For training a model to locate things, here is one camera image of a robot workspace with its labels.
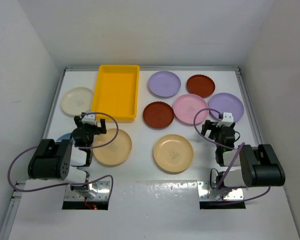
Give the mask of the blue plate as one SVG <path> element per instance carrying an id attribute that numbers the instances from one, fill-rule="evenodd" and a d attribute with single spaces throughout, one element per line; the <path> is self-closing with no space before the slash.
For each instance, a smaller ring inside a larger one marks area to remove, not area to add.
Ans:
<path id="1" fill-rule="evenodd" d="M 66 133 L 66 134 L 60 136 L 60 137 L 57 139 L 57 141 L 60 142 L 60 141 L 62 141 L 62 140 L 67 140 L 67 139 L 70 139 L 70 138 L 71 138 L 71 133 Z"/>

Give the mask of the cream white plate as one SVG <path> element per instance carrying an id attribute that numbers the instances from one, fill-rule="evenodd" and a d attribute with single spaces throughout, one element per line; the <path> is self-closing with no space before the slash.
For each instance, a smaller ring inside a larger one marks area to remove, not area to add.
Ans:
<path id="1" fill-rule="evenodd" d="M 87 87 L 75 87 L 67 91 L 61 99 L 62 111 L 70 116 L 78 116 L 89 111 L 94 93 Z"/>

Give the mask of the beige plate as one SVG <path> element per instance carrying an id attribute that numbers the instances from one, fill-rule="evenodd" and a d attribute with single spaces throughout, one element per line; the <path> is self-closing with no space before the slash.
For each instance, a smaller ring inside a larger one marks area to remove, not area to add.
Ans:
<path id="1" fill-rule="evenodd" d="M 106 134 L 100 134 L 93 142 L 93 146 L 103 145 L 108 143 L 116 134 L 116 129 L 107 130 Z M 132 151 L 132 139 L 124 130 L 119 130 L 118 135 L 110 144 L 94 148 L 93 154 L 97 161 L 106 166 L 116 166 L 123 163 Z"/>
<path id="2" fill-rule="evenodd" d="M 178 134 L 161 137 L 153 147 L 156 164 L 168 173 L 181 173 L 193 162 L 194 149 L 191 143 Z"/>

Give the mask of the lavender plate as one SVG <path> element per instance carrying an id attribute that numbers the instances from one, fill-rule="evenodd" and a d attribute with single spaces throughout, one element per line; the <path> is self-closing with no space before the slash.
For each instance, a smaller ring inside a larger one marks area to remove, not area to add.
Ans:
<path id="1" fill-rule="evenodd" d="M 170 71 L 158 71 L 148 80 L 149 90 L 156 96 L 169 98 L 176 95 L 181 88 L 180 78 Z"/>
<path id="2" fill-rule="evenodd" d="M 243 117 L 245 112 L 242 101 L 235 95 L 226 92 L 213 95 L 208 101 L 208 107 L 217 110 L 221 114 L 224 112 L 231 113 L 235 123 Z"/>

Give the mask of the pink plate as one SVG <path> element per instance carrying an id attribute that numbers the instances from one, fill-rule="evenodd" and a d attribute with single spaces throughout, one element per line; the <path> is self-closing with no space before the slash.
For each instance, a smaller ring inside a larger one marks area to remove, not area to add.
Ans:
<path id="1" fill-rule="evenodd" d="M 179 96 L 172 106 L 175 116 L 188 125 L 193 125 L 195 115 L 207 108 L 208 104 L 202 97 L 191 93 Z"/>

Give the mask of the dark red plate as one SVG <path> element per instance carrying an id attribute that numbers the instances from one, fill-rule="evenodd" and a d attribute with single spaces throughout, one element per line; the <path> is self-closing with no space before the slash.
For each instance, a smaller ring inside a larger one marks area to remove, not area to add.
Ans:
<path id="1" fill-rule="evenodd" d="M 148 104 L 143 110 L 144 122 L 153 129 L 164 129 L 174 120 L 173 108 L 162 101 L 155 101 Z"/>
<path id="2" fill-rule="evenodd" d="M 203 74 L 196 74 L 187 80 L 186 88 L 190 94 L 207 98 L 214 93 L 216 85 L 210 77 Z"/>

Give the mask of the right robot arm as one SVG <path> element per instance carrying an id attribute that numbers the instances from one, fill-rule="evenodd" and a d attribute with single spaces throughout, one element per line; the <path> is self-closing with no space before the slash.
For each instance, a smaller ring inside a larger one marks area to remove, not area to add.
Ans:
<path id="1" fill-rule="evenodd" d="M 286 182 L 284 169 L 270 144 L 235 148 L 235 123 L 221 124 L 206 120 L 201 134 L 210 131 L 208 139 L 215 143 L 216 163 L 226 167 L 211 182 L 215 189 L 281 187 Z"/>

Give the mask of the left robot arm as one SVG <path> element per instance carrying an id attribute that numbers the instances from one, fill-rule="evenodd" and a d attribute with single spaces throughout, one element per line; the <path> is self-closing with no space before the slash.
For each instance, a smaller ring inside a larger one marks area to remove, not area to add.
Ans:
<path id="1" fill-rule="evenodd" d="M 42 139 L 33 154 L 28 175 L 32 179 L 60 180 L 66 183 L 87 183 L 90 174 L 78 167 L 89 167 L 92 163 L 94 138 L 106 134 L 106 120 L 100 120 L 100 126 L 92 114 L 75 116 L 76 128 L 70 137 L 61 141 Z"/>

